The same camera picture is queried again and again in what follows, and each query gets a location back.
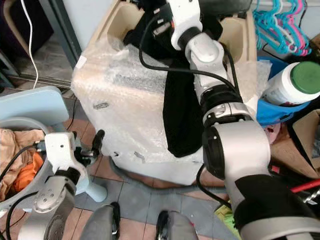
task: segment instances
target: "white bottle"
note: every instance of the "white bottle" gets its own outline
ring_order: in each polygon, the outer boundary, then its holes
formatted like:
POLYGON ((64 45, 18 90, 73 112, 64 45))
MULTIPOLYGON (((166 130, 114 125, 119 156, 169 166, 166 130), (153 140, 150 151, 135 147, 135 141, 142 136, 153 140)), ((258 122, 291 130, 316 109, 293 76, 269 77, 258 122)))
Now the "white bottle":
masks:
POLYGON ((320 65, 312 61, 295 62, 269 80, 263 98, 269 103, 294 106, 320 96, 320 65))

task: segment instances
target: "orange cloth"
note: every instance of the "orange cloth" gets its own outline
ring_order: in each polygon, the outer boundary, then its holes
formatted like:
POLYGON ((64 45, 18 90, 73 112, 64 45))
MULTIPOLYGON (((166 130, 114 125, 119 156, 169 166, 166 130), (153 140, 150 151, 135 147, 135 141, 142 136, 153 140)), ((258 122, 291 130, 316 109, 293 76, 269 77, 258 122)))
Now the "orange cloth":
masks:
POLYGON ((20 192, 26 186, 28 186, 29 183, 32 182, 35 175, 37 174, 42 164, 44 163, 44 161, 42 160, 42 157, 38 152, 35 152, 33 154, 32 159, 33 159, 33 162, 23 167, 20 170, 16 180, 13 183, 13 189, 16 192, 20 192))
MULTIPOLYGON (((24 147, 45 139, 42 130, 12 131, 0 128, 0 173, 24 147)), ((24 151, 12 164, 0 184, 0 202, 4 201, 20 170, 33 161, 34 149, 24 151)))

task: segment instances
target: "black cloth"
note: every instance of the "black cloth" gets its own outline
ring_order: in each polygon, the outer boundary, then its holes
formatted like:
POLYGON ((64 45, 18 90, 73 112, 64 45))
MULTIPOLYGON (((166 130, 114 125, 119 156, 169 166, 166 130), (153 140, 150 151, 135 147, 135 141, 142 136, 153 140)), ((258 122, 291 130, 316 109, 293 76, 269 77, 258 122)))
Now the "black cloth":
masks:
MULTIPOLYGON (((159 7, 161 1, 144 0, 142 6, 145 14, 134 30, 127 33, 123 43, 139 48, 140 41, 148 22, 153 17, 153 10, 159 7)), ((203 29, 208 35, 218 40, 223 28, 215 16, 201 16, 203 29)), ((171 45, 170 31, 161 34, 156 39, 151 31, 147 33, 143 43, 143 51, 156 60, 171 59, 171 68, 189 69, 189 63, 183 51, 176 51, 171 45)), ((194 75, 181 72, 168 72, 164 91, 163 123, 168 150, 177 158, 195 153, 202 146, 202 111, 195 93, 194 75)))

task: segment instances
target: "brown box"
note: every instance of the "brown box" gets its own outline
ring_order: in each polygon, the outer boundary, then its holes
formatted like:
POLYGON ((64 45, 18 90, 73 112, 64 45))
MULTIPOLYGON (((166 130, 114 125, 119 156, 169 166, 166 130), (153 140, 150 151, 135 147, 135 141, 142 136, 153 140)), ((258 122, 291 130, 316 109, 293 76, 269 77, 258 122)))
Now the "brown box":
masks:
POLYGON ((290 138, 287 128, 283 127, 279 136, 271 145, 271 156, 307 177, 320 178, 320 157, 312 158, 315 135, 320 121, 320 109, 314 110, 293 124, 293 130, 297 135, 309 160, 306 160, 296 148, 290 138))

